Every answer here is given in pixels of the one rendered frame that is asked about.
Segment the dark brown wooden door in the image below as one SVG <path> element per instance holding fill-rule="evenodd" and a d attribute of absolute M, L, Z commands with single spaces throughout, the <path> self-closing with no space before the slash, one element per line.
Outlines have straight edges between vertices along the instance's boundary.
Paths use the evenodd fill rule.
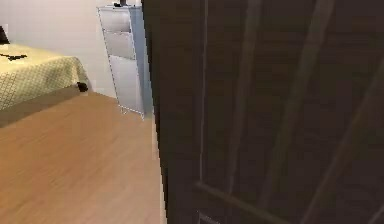
<path fill-rule="evenodd" d="M 142 0 L 167 224 L 384 224 L 384 0 Z"/>

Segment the white chest of drawers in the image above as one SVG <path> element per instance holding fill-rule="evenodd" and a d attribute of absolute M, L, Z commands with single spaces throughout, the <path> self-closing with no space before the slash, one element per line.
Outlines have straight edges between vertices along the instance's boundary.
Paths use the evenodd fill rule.
<path fill-rule="evenodd" d="M 141 6 L 97 8 L 118 105 L 142 119 L 153 109 Z"/>

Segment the bed with yellow-green cover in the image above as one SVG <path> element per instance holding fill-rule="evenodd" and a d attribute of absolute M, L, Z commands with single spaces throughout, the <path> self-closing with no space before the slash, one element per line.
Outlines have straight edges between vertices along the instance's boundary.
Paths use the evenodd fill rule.
<path fill-rule="evenodd" d="M 75 56 L 18 44 L 0 45 L 0 53 L 28 56 L 14 61 L 0 56 L 0 110 L 70 86 L 89 88 L 86 71 Z"/>

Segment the black flat thing on bed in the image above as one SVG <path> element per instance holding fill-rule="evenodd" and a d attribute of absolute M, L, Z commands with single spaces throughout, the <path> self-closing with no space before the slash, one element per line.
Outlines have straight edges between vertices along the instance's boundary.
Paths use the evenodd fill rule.
<path fill-rule="evenodd" d="M 8 54 L 2 54 L 0 53 L 0 56 L 6 57 L 9 61 L 19 60 L 23 58 L 27 58 L 27 55 L 8 55 Z"/>

